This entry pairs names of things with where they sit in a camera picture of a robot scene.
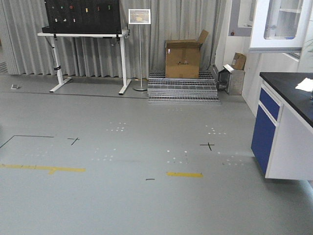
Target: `metal trash bin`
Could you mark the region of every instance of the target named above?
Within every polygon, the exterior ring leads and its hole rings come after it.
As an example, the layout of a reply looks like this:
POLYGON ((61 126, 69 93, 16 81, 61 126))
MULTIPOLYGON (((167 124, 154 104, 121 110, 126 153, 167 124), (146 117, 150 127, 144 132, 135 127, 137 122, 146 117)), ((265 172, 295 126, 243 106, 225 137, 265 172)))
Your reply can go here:
POLYGON ((229 95, 241 95, 244 85, 245 71, 236 70, 231 65, 224 65, 219 72, 218 90, 225 90, 229 95))

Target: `sign stand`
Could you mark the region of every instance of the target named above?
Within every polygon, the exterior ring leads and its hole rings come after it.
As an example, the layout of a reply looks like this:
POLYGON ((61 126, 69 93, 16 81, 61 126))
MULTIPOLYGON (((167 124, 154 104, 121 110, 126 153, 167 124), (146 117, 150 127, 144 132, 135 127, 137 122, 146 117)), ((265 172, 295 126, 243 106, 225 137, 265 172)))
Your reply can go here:
POLYGON ((140 50, 140 87, 133 89, 135 91, 144 92, 148 88, 142 86, 142 50, 141 50, 141 25, 151 24, 151 11, 150 9, 129 9, 129 24, 139 25, 139 50, 140 50))

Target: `cabinet drawer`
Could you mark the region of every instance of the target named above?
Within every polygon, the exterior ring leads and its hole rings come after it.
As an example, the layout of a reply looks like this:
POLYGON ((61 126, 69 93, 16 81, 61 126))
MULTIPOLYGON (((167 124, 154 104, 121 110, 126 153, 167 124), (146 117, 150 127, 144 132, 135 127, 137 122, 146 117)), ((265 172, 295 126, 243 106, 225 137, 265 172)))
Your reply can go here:
POLYGON ((261 88, 260 101, 273 116, 273 118, 278 121, 280 104, 269 93, 265 90, 265 87, 261 88))

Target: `black countertop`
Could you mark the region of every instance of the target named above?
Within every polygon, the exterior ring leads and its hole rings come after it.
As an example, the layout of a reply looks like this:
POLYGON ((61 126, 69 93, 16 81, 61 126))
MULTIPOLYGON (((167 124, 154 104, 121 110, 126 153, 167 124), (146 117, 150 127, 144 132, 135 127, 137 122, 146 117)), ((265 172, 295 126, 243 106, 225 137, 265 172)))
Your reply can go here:
POLYGON ((261 72, 260 76, 313 127, 312 93, 295 89, 306 77, 313 79, 313 73, 261 72))

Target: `sign board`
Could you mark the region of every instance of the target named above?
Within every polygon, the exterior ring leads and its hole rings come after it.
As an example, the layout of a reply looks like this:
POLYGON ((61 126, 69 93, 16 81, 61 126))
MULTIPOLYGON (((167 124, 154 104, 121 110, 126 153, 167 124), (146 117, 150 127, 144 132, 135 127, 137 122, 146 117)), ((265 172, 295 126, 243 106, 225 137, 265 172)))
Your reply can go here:
POLYGON ((151 24, 150 9, 128 9, 129 24, 151 24))

